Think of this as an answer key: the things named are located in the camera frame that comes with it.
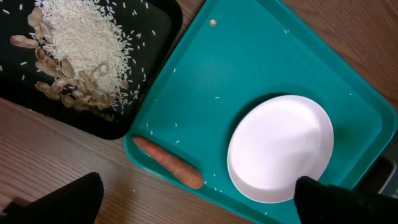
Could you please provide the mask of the orange carrot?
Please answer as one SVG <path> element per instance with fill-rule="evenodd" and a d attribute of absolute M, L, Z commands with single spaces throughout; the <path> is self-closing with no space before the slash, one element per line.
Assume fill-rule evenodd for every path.
<path fill-rule="evenodd" d="M 143 151 L 157 161 L 162 167 L 168 170 L 176 179 L 178 179 L 185 186 L 198 190 L 204 184 L 204 179 L 201 173 L 190 164 L 179 159 L 177 156 L 171 154 L 160 146 L 150 142 L 139 136 L 132 138 L 133 142 L 139 146 Z"/>

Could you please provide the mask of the white round plate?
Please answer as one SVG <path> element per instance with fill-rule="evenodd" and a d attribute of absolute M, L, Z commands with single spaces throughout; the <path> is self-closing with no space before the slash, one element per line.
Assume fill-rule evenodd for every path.
<path fill-rule="evenodd" d="M 293 198 L 296 180 L 318 180 L 334 146 L 326 111 L 298 95 L 271 98 L 237 125 L 228 146 L 230 179 L 245 197 L 260 203 Z"/>

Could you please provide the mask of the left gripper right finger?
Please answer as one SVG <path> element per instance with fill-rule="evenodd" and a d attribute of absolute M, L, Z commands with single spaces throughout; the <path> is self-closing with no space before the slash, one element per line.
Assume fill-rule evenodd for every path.
<path fill-rule="evenodd" d="M 295 183 L 294 204 L 302 224 L 397 223 L 397 199 L 323 185 L 302 176 Z"/>

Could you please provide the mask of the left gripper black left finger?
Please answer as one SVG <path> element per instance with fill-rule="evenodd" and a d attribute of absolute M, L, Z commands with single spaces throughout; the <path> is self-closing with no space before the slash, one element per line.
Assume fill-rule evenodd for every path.
<path fill-rule="evenodd" d="M 99 173 L 90 172 L 27 205 L 10 202 L 1 223 L 94 223 L 103 197 Z"/>

